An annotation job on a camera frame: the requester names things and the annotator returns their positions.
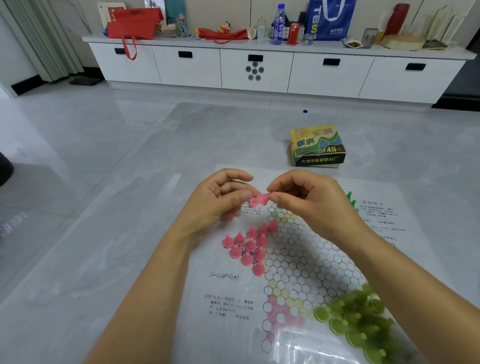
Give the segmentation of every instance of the white bag handle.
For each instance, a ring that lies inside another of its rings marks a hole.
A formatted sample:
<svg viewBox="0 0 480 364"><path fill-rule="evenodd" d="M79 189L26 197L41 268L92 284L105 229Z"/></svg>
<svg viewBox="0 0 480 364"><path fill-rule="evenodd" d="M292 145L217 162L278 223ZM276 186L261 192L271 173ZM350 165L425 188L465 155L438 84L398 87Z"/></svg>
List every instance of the white bag handle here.
<svg viewBox="0 0 480 364"><path fill-rule="evenodd" d="M328 20L329 22L334 22L335 20L337 20L340 15L342 14L342 11L343 11L343 8L345 6L345 0L342 0L340 2L340 10L338 11L338 15L337 17L335 18L329 18L328 17L328 3L327 3L328 0L323 0L323 7L324 7L324 17L326 20Z"/></svg>

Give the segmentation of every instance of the person's left hand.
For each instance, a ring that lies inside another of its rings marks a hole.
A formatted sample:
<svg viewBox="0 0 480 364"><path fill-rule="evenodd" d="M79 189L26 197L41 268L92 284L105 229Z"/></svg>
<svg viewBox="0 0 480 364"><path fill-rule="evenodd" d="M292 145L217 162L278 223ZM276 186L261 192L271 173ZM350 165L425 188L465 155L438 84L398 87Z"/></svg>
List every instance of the person's left hand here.
<svg viewBox="0 0 480 364"><path fill-rule="evenodd" d="M260 192L248 183L253 176L243 170L222 169L201 182L172 227L198 243L224 214L238 215L241 205Z"/></svg>

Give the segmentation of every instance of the transparent plastic sheet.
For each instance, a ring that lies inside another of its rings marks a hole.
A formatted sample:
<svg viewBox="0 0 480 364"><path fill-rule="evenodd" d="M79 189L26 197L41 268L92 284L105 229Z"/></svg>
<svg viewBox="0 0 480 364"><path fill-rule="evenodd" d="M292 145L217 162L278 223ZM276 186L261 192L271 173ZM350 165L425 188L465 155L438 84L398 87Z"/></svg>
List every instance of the transparent plastic sheet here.
<svg viewBox="0 0 480 364"><path fill-rule="evenodd" d="M224 167L239 168L217 169ZM261 192L283 172L240 168L255 177L252 184ZM451 286L394 184L338 181L353 192L360 215L374 231ZM271 202L255 208L245 204L240 217L218 223L195 249L177 321L174 363L367 363L362 350L313 316L316 306L361 288L365 277L346 254L292 215ZM257 277L252 266L229 256L222 240L274 218L280 218L279 231L268 238L268 271ZM404 345L396 363L426 363L398 324L392 333Z"/></svg>

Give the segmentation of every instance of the red soda can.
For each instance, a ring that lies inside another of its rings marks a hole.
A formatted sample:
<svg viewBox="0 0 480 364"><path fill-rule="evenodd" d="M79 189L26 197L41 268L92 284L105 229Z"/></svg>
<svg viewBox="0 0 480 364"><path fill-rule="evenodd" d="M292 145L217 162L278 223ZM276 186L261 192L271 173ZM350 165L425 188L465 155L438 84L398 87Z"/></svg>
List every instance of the red soda can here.
<svg viewBox="0 0 480 364"><path fill-rule="evenodd" d="M290 30L288 31L288 40L287 40L287 44L289 46L296 46L297 45L298 38L299 38L299 32L300 32L300 24L298 24L298 23L290 24Z"/></svg>

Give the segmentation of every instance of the cabinet drawer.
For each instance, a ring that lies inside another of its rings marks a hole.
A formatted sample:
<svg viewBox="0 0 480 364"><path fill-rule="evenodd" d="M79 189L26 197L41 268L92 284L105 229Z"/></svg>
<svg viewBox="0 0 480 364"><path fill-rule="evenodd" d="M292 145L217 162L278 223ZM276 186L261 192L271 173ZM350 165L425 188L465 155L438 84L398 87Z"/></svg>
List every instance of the cabinet drawer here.
<svg viewBox="0 0 480 364"><path fill-rule="evenodd" d="M163 84L222 87L219 49L157 46L153 53Z"/></svg>
<svg viewBox="0 0 480 364"><path fill-rule="evenodd" d="M131 61L124 54L125 50L122 44L89 44L106 80L148 84L161 83L151 46L137 46L137 58ZM132 44L127 46L130 55L133 56L135 48Z"/></svg>
<svg viewBox="0 0 480 364"><path fill-rule="evenodd" d="M293 52L221 49L223 88L287 92Z"/></svg>
<svg viewBox="0 0 480 364"><path fill-rule="evenodd" d="M295 52L288 92L357 98L373 59L366 56Z"/></svg>
<svg viewBox="0 0 480 364"><path fill-rule="evenodd" d="M434 104L465 61L375 57L360 98Z"/></svg>

